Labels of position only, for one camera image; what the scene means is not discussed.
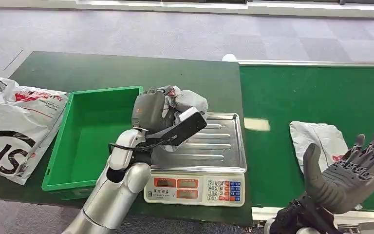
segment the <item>scale keypad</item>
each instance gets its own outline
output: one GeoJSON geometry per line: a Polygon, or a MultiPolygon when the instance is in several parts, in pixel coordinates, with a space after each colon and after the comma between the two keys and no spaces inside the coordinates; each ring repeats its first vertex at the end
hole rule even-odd
{"type": "Polygon", "coordinates": [[[240,201],[242,185],[239,181],[208,180],[207,200],[240,201]]]}

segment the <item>plastic bag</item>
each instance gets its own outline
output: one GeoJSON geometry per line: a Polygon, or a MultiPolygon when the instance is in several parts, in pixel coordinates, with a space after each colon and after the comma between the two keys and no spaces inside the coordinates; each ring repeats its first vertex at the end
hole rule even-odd
{"type": "MultiPolygon", "coordinates": [[[[208,103],[207,99],[205,99],[204,97],[191,90],[181,90],[177,86],[165,86],[159,89],[166,91],[166,100],[162,113],[163,118],[167,115],[169,106],[177,110],[174,113],[174,125],[181,122],[179,118],[180,114],[188,110],[190,107],[195,107],[203,116],[204,120],[207,119],[208,103]]],[[[161,147],[168,152],[174,152],[184,144],[185,142],[181,143],[178,146],[161,145],[161,147]]]]}
{"type": "Polygon", "coordinates": [[[0,176],[24,185],[58,132],[68,93],[0,77],[0,176]]]}
{"type": "Polygon", "coordinates": [[[315,143],[321,148],[319,166],[322,172],[333,163],[339,161],[348,151],[342,132],[334,125],[292,121],[289,127],[296,157],[302,172],[303,155],[310,143],[315,143]]]}

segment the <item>green plastic crate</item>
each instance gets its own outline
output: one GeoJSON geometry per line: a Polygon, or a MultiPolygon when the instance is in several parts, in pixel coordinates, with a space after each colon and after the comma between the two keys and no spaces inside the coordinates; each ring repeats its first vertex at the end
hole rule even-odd
{"type": "Polygon", "coordinates": [[[109,157],[108,143],[131,128],[141,86],[71,93],[42,189],[62,200],[85,198],[109,157]]]}

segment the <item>gray robotic hand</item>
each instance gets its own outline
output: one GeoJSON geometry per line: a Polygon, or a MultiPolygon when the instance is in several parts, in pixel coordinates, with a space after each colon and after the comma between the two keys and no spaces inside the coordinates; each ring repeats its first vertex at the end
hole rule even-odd
{"type": "Polygon", "coordinates": [[[176,109],[169,107],[167,114],[163,116],[165,95],[166,90],[157,89],[150,89],[140,94],[132,110],[133,127],[148,130],[150,134],[171,127],[175,120],[176,109]]]}
{"type": "Polygon", "coordinates": [[[358,135],[353,148],[323,173],[319,146],[310,144],[303,155],[306,193],[333,214],[352,210],[374,192],[374,137],[362,149],[364,141],[365,136],[358,135]]]}

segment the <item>red logo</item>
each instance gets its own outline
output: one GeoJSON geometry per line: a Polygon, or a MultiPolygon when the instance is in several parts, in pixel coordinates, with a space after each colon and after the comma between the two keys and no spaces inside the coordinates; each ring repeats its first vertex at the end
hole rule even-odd
{"type": "Polygon", "coordinates": [[[337,161],[341,160],[342,158],[343,158],[343,155],[332,156],[333,162],[337,162],[337,161]]]}
{"type": "Polygon", "coordinates": [[[37,92],[37,91],[20,91],[15,93],[15,101],[35,101],[38,98],[42,99],[57,99],[58,101],[62,101],[61,96],[58,95],[51,95],[45,92],[37,92]]]}

